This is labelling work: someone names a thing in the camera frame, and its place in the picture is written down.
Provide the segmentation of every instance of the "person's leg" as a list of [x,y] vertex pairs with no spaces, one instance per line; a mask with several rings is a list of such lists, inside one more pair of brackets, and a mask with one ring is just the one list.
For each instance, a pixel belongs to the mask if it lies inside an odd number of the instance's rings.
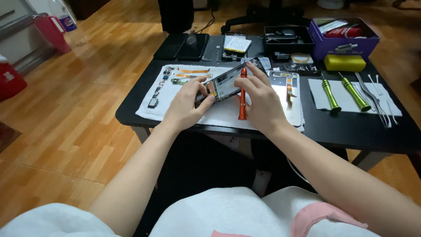
[[182,132],[168,152],[134,236],[146,236],[171,204],[211,188],[251,188],[256,175],[253,161],[198,134]]
[[[345,149],[327,148],[339,157],[348,160]],[[269,195],[279,189],[297,186],[310,192],[317,193],[306,181],[302,180],[289,165],[286,156],[269,140],[251,140],[251,150],[256,168],[267,170],[272,173],[265,195]]]
[[158,0],[162,30],[167,33],[183,33],[192,28],[194,20],[193,0]]

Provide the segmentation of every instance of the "pink fabric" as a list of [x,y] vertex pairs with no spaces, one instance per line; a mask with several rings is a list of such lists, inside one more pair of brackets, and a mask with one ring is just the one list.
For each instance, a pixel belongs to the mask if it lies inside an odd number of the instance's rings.
[[242,235],[242,234],[222,234],[216,230],[213,230],[212,235],[210,237],[251,237],[251,236]]
[[301,209],[291,223],[291,237],[306,237],[310,228],[317,222],[329,219],[361,228],[367,224],[356,221],[351,215],[326,202],[314,202]]

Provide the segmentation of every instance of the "tweezers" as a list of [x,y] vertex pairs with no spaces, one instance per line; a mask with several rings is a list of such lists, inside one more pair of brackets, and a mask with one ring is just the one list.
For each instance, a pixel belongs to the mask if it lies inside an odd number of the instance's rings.
[[377,114],[380,117],[381,122],[383,123],[383,126],[385,128],[389,128],[387,125],[387,121],[386,118],[384,116],[384,112],[380,107],[380,100],[377,99],[371,92],[370,90],[365,86],[364,82],[361,79],[360,73],[355,73],[355,76],[357,77],[358,81],[360,82],[360,86],[362,91],[372,100],[374,107],[377,110]]

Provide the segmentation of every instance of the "orange screwdriver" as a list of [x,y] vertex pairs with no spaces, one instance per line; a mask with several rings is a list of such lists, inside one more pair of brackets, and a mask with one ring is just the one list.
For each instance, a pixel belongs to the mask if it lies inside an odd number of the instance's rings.
[[[240,77],[247,77],[247,69],[245,67],[241,69]],[[245,116],[245,91],[243,88],[241,88],[240,115],[238,116],[238,120],[247,120]]]

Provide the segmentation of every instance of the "white towel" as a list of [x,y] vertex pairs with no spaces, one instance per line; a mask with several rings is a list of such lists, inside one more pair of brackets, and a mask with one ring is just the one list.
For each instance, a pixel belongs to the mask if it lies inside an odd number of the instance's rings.
[[[355,103],[354,99],[352,98],[349,91],[343,86],[341,81],[329,81],[330,89],[332,91],[333,96],[335,97],[336,102],[342,108],[341,112],[355,112],[355,113],[372,113],[377,114],[376,108],[374,107],[373,102],[369,99],[369,97],[363,94],[363,99],[372,107],[372,110],[367,112],[361,112],[360,108]],[[373,83],[364,83],[370,92],[380,100],[380,107],[383,109],[385,114],[391,116],[391,112],[387,105],[387,100],[389,100],[390,108],[394,116],[402,116],[402,112],[397,108],[394,104],[393,100],[390,98],[389,93],[383,87],[382,84],[379,83],[378,89],[380,90],[383,95],[379,96]],[[330,110],[330,104],[328,96],[326,92],[323,90],[322,80],[318,79],[309,79],[310,90],[312,91],[314,102],[316,104],[317,109],[326,109]],[[361,89],[360,83],[357,83],[358,89],[364,93]]]
[[[176,78],[172,73],[164,83],[164,86],[161,87],[159,90],[159,94],[157,96],[158,105],[151,109],[148,108],[148,104],[152,99],[152,96],[155,93],[156,88],[159,86],[159,83],[163,81],[163,72],[166,67],[174,67],[175,70],[172,71],[177,73],[177,68],[180,67],[182,69],[187,70],[207,70],[210,68],[210,72],[213,74],[213,77],[208,78],[211,80],[218,75],[221,75],[224,72],[229,71],[230,67],[205,67],[205,66],[196,66],[196,65],[165,65],[162,67],[160,73],[157,76],[157,79],[153,83],[152,87],[149,89],[148,93],[146,93],[145,98],[143,99],[139,109],[136,111],[136,114],[146,118],[152,119],[157,121],[162,121],[164,118],[164,114],[167,111],[168,107],[170,106],[171,101],[173,100],[174,96],[177,92],[181,89],[181,85],[174,85],[171,83],[172,78]],[[205,73],[195,73],[194,75],[205,75]],[[250,97],[246,94],[245,96],[246,102],[251,104]],[[301,121],[302,125],[297,127],[297,130],[300,132],[304,131],[304,117],[303,117],[303,108],[301,107]],[[235,101],[234,97],[228,98],[224,101],[221,101],[217,104],[211,106],[211,108],[205,113],[203,118],[198,122],[198,124],[206,124],[206,125],[214,125],[214,126],[222,126],[222,127],[234,127],[234,128],[242,128],[242,129],[255,129],[248,120],[238,120],[238,113],[239,107]]]

